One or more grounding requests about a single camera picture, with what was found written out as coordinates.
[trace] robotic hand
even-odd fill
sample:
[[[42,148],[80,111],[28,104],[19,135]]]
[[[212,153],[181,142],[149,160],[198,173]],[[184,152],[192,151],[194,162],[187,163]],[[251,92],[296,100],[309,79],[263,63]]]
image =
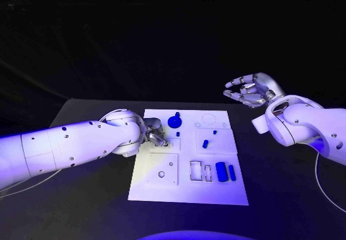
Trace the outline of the robotic hand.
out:
[[[263,72],[243,76],[225,84],[241,86],[224,95],[251,108],[267,105],[266,114],[253,120],[260,134],[270,131],[285,146],[308,144],[321,155],[346,165],[346,109],[325,109],[311,99],[287,95],[276,80]]]
[[[0,138],[0,189],[44,173],[74,167],[110,153],[130,157],[151,141],[168,146],[162,121],[127,109],[84,121]]]

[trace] screw hole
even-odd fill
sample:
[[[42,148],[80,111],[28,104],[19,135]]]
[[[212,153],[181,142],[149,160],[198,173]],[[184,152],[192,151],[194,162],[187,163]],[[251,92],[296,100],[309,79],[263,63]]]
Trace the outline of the screw hole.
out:
[[[345,144],[344,144],[342,142],[339,142],[339,144],[336,145],[336,149],[341,150],[342,147],[344,147],[344,145],[345,145]]]

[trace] blue round object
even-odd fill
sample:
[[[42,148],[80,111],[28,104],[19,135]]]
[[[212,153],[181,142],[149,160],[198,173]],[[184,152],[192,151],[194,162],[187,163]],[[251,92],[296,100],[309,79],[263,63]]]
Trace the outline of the blue round object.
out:
[[[182,126],[182,119],[181,119],[181,114],[179,112],[175,113],[175,116],[172,116],[168,119],[168,125],[174,128],[178,129]]]

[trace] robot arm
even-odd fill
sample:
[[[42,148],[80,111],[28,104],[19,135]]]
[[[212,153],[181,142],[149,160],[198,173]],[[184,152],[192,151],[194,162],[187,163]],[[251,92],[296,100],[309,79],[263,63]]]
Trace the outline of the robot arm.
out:
[[[0,138],[0,189],[44,173],[71,168],[110,153],[130,157],[143,142],[166,146],[162,121],[123,109],[86,121]]]
[[[285,146],[308,144],[322,156],[346,165],[346,109],[325,109],[302,96],[286,96],[263,72],[234,79],[225,87],[243,83],[241,93],[225,90],[224,95],[251,108],[267,105],[266,114],[253,120],[259,133],[270,131]]]

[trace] blue object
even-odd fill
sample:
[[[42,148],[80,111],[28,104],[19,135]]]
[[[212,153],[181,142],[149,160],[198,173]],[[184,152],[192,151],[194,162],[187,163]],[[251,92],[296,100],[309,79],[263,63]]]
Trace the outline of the blue object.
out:
[[[217,172],[218,172],[218,181],[220,182],[227,182],[230,180],[230,176],[228,176],[225,163],[223,161],[218,162],[215,164],[215,167],[217,167]]]
[[[237,180],[237,174],[236,174],[234,165],[230,165],[228,169],[230,169],[231,180],[236,181]]]
[[[210,143],[210,141],[208,141],[208,140],[205,140],[205,141],[204,141],[204,149],[207,149],[207,148],[208,148],[208,143]]]
[[[174,128],[174,129],[178,129],[182,125],[182,119],[181,119],[181,114],[179,112],[175,113],[175,116],[172,116],[169,119],[168,119],[168,125]]]

